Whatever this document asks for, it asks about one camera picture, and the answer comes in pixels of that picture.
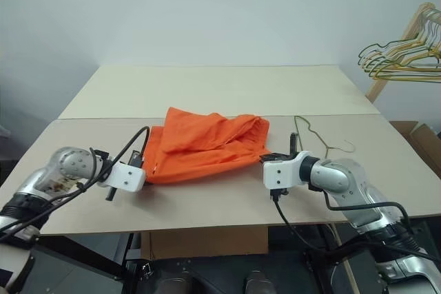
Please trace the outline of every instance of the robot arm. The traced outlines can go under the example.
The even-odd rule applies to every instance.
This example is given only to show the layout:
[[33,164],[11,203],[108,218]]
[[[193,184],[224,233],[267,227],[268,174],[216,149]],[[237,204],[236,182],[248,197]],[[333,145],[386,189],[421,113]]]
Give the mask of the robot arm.
[[11,293],[21,290],[33,264],[30,248],[49,214],[4,240],[5,236],[18,229],[22,222],[58,205],[79,180],[97,179],[99,186],[126,191],[142,188],[145,181],[142,169],[120,162],[112,165],[107,157],[102,151],[96,151],[94,156],[85,149],[61,148],[44,168],[34,171],[5,204],[0,211],[0,288]]
[[[320,160],[312,157],[308,151],[288,158],[264,162],[266,188],[283,192],[289,187],[307,183],[311,190],[324,191],[333,196],[339,207],[387,201],[369,184],[364,169],[353,160]],[[417,245],[409,229],[401,223],[395,207],[342,212],[365,241],[425,252]],[[371,253],[380,276],[389,284],[390,293],[394,290],[394,293],[403,293],[400,287],[408,288],[407,280],[419,276],[425,278],[418,286],[419,293],[441,294],[441,273],[432,261],[414,255],[385,253],[384,250],[371,249]]]

